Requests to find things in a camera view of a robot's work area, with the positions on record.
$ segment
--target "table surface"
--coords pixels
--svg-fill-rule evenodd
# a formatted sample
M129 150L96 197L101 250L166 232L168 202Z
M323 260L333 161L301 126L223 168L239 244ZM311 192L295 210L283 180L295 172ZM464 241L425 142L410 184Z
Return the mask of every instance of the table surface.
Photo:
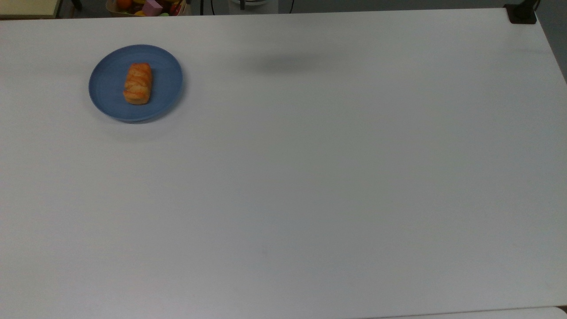
M412 317L412 319L567 319L563 310L555 307L511 309L497 311L479 311L464 313L429 314Z
M2 18L55 18L61 0L0 0Z
M0 317L567 304L567 86L504 9L0 22ZM177 107L88 79L152 44Z

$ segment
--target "orange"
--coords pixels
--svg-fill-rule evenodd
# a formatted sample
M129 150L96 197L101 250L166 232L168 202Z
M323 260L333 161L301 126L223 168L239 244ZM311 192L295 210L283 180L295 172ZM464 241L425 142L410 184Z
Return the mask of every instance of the orange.
M116 5L122 10L128 10L132 5L132 0L116 0Z

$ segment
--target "baked pastry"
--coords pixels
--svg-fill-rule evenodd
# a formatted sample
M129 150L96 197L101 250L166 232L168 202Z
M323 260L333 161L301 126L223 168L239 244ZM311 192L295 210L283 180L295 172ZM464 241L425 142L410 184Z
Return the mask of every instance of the baked pastry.
M124 98L135 105L146 104L151 92L151 68L148 63L132 63L124 82Z

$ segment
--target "pink block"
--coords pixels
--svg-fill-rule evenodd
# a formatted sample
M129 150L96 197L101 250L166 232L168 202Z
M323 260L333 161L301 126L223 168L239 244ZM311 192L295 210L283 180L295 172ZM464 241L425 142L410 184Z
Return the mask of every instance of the pink block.
M147 16L157 16L162 13L163 7L160 6L155 0L146 0L142 7L142 11Z

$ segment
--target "blue plate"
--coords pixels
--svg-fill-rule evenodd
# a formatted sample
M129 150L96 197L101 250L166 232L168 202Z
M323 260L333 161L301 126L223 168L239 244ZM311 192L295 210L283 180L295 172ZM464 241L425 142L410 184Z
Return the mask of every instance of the blue plate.
M150 100L133 105L122 91L132 63L147 62L153 76ZM100 60L88 82L94 105L104 114L122 121L143 121L158 116L177 101L183 84L183 72L177 59L153 45L137 44L118 49Z

